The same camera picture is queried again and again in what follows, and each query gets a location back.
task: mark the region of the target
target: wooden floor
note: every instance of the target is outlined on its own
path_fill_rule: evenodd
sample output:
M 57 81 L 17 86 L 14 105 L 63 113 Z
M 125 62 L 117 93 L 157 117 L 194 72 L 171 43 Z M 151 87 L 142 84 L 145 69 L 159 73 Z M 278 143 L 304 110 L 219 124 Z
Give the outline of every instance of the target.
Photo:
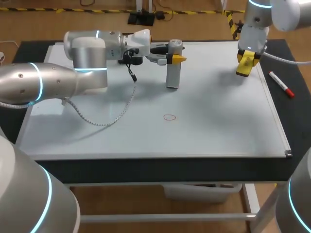
M 174 10 L 214 10 L 214 0 L 161 0 L 161 4 Z M 229 0 L 229 10 L 245 9 L 246 0 Z M 11 0 L 0 7 L 55 7 L 80 8 L 78 0 Z M 96 0 L 93 9 L 135 9 L 135 0 Z M 55 12 L 0 12 L 0 41 L 15 40 L 62 40 L 70 30 L 114 30 L 135 32 L 143 26 L 127 25 L 128 14 L 90 14 Z M 243 14 L 234 14 L 238 22 Z M 169 21 L 156 21 L 150 27 L 154 40 L 232 39 L 226 17 L 220 14 L 174 15 Z M 311 60 L 311 29 L 281 33 L 271 27 L 269 38 L 285 38 L 297 61 Z M 5 64 L 16 53 L 14 44 L 0 44 L 5 53 Z M 306 83 L 311 88 L 311 66 L 300 67 Z M 257 184 L 260 203 L 264 203 L 273 184 Z M 73 189 L 82 214 L 144 214 L 144 213 L 230 213 L 243 212 L 242 198 L 232 195 L 225 204 L 206 204 L 167 200 L 161 186 L 139 187 L 88 187 Z M 244 233 L 245 222 L 193 222 L 193 223 L 114 223 L 81 224 L 79 233 Z M 272 222 L 266 233 L 276 233 Z

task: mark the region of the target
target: red circle drawing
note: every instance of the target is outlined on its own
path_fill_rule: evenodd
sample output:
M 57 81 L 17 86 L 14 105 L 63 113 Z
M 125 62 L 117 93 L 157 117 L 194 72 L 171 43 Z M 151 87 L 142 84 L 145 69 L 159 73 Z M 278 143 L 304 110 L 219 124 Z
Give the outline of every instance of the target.
M 163 116 L 163 118 L 164 118 L 165 120 L 171 121 L 171 120 L 175 120 L 175 119 L 176 119 L 176 116 L 174 116 L 174 115 L 172 115 L 172 114 L 165 114 L 165 115 Z

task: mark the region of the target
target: cable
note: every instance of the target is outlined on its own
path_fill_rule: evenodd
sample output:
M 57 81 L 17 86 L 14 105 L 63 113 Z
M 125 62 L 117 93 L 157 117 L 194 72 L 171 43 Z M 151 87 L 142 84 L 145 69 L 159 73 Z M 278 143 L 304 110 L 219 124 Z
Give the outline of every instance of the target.
M 290 61 L 290 60 L 286 60 L 286 59 L 283 59 L 283 58 L 280 58 L 280 57 L 276 57 L 276 56 L 273 56 L 269 53 L 266 53 L 264 52 L 263 55 L 267 56 L 267 57 L 270 57 L 272 59 L 275 59 L 277 61 L 280 61 L 280 62 L 284 62 L 284 63 L 288 63 L 288 64 L 291 64 L 291 65 L 311 65 L 311 61 L 309 62 L 294 62 L 294 61 Z
M 62 102 L 67 102 L 69 103 L 73 108 L 74 110 L 77 112 L 77 114 L 84 120 L 86 121 L 87 123 L 91 124 L 91 125 L 95 125 L 95 126 L 101 126 L 101 127 L 109 127 L 109 126 L 112 126 L 113 124 L 115 124 L 118 120 L 121 119 L 121 117 L 126 113 L 126 111 L 128 110 L 129 106 L 131 105 L 133 99 L 134 99 L 134 96 L 135 96 L 135 93 L 136 93 L 136 87 L 137 87 L 137 84 L 135 83 L 134 84 L 134 88 L 133 88 L 133 94 L 131 95 L 131 98 L 130 100 L 126 103 L 126 106 L 125 108 L 123 109 L 123 111 L 118 115 L 117 118 L 115 118 L 113 121 L 109 122 L 109 123 L 106 123 L 106 124 L 102 124 L 102 123 L 96 123 L 96 122 L 93 122 L 89 119 L 87 119 L 81 112 L 80 110 L 78 109 L 78 107 L 70 100 L 70 99 L 67 99 L 67 98 L 64 98 L 62 99 Z
M 18 44 L 14 40 L 4 40 L 0 41 L 0 43 L 14 43 L 19 48 Z
M 19 48 L 18 44 L 14 40 L 4 40 L 4 41 L 0 41 L 0 43 L 14 43 Z M 5 55 L 3 53 L 3 58 L 0 57 L 1 66 L 3 65 L 4 60 L 5 60 Z
M 82 0 L 80 0 L 80 6 L 91 6 L 91 5 L 94 5 L 95 4 L 95 0 L 93 0 L 90 4 L 82 4 Z
M 117 118 L 115 118 L 113 121 L 109 122 L 109 123 L 96 123 L 96 122 L 93 122 L 91 121 L 90 119 L 87 119 L 81 112 L 80 110 L 78 109 L 78 107 L 70 100 L 70 98 L 63 98 L 61 99 L 62 100 L 62 105 L 65 105 L 66 103 L 69 103 L 73 108 L 74 110 L 77 112 L 77 114 L 79 115 L 79 117 L 81 117 L 81 119 L 83 119 L 84 121 L 86 121 L 87 123 L 91 124 L 91 125 L 95 125 L 95 126 L 101 126 L 101 127 L 109 127 L 109 126 L 112 126 L 113 124 L 115 124 L 118 120 L 120 120 L 120 118 L 126 113 L 126 111 L 128 110 L 129 106 L 131 105 L 133 99 L 134 99 L 134 96 L 135 96 L 135 93 L 136 93 L 136 87 L 137 87 L 137 84 L 136 84 L 136 81 L 137 81 L 137 78 L 136 78 L 136 75 L 132 72 L 131 70 L 131 58 L 133 57 L 134 53 L 135 54 L 138 54 L 139 53 L 139 49 L 128 49 L 126 50 L 124 53 L 123 53 L 123 59 L 124 59 L 124 56 L 125 54 L 129 54 L 129 57 L 130 57 L 130 62 L 129 64 L 127 64 L 125 62 L 125 65 L 128 69 L 128 73 L 131 75 L 133 81 L 134 81 L 134 88 L 133 88 L 133 94 L 131 95 L 131 98 L 130 100 L 126 103 L 126 106 L 124 107 L 123 111 L 118 115 Z
M 152 2 L 152 6 L 155 7 L 155 10 L 152 11 L 152 13 L 155 13 L 156 12 L 156 5 L 154 4 L 154 2 Z
M 166 22 L 171 21 L 171 20 L 173 19 L 173 17 L 174 17 L 174 11 L 173 11 L 173 9 L 172 9 L 171 7 L 168 7 L 168 6 L 163 6 L 163 5 L 161 5 L 161 3 L 159 2 L 159 0 L 156 0 L 156 2 L 157 2 L 157 4 L 158 4 L 160 7 L 166 8 L 166 9 L 170 9 L 170 10 L 172 11 L 172 17 L 171 17 L 169 20 L 164 20 L 164 19 L 163 19 L 163 21 L 166 21 Z
M 35 105 L 36 103 L 39 103 L 39 102 L 40 101 L 33 101 L 33 102 L 29 102 L 29 103 L 23 104 L 23 105 L 15 105 L 15 104 L 0 102 L 0 107 L 11 108 L 11 109 L 23 109 L 23 108 L 31 107 L 31 106 Z

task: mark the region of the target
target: marker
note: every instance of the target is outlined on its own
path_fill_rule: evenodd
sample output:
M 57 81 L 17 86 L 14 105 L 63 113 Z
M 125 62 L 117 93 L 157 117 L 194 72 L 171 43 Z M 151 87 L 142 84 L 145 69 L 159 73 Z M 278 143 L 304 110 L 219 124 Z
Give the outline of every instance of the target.
M 276 81 L 276 83 L 285 91 L 285 93 L 290 97 L 290 98 L 294 98 L 295 94 L 281 81 L 281 79 L 278 78 L 277 75 L 275 75 L 275 73 L 273 73 L 272 71 L 269 72 L 269 75 L 271 76 L 271 78 L 274 79 L 274 81 Z

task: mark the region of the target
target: whiteboard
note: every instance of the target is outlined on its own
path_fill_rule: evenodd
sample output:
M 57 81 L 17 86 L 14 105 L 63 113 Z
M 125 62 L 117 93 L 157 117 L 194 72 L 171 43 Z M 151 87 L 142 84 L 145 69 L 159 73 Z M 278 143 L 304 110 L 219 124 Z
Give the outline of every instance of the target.
M 166 67 L 144 58 L 132 66 L 137 93 L 127 113 L 102 129 L 84 122 L 60 100 L 29 109 L 17 144 L 35 160 L 284 157 L 290 150 L 260 64 L 249 77 L 235 74 L 237 42 L 187 42 L 180 88 L 165 86 Z M 63 45 L 50 47 L 46 62 L 72 67 Z M 73 97 L 93 121 L 108 123 L 133 91 L 124 65 L 108 61 L 108 90 Z M 176 119 L 166 120 L 164 115 Z

